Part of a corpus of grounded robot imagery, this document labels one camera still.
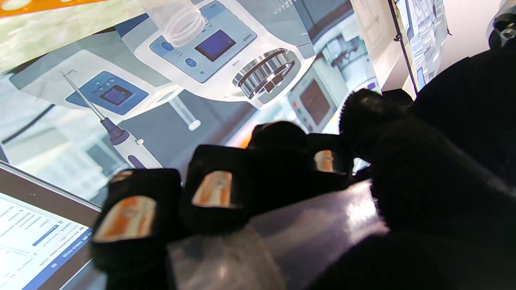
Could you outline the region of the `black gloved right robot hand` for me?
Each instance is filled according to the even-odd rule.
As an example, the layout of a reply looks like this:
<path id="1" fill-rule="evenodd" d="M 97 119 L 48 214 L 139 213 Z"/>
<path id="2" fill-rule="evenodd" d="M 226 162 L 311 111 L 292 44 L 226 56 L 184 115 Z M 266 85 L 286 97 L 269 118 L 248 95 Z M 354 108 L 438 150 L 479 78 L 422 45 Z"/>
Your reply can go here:
<path id="1" fill-rule="evenodd" d="M 276 217 L 270 237 L 249 226 L 262 213 L 370 180 L 387 227 L 315 268 L 310 290 L 514 290 L 515 41 L 467 57 L 429 82 L 411 104 L 389 92 L 352 92 L 339 134 L 306 134 L 278 121 L 257 125 L 245 149 L 199 145 L 181 185 L 176 169 L 129 169 L 109 184 L 92 237 L 107 290 L 175 290 L 169 245 L 224 239 L 224 263 L 200 269 L 204 288 L 283 290 L 282 259 L 330 238 L 332 213 Z"/>

